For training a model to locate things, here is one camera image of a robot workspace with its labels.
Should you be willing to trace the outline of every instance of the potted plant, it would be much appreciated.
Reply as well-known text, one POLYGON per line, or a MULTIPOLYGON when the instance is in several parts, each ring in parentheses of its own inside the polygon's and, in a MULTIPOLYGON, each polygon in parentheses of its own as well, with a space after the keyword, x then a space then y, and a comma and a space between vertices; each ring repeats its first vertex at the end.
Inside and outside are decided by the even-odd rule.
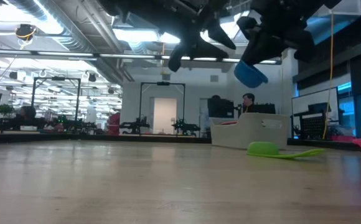
POLYGON ((14 108, 10 105, 4 104, 0 105, 0 114, 7 118, 10 114, 14 112, 14 108))

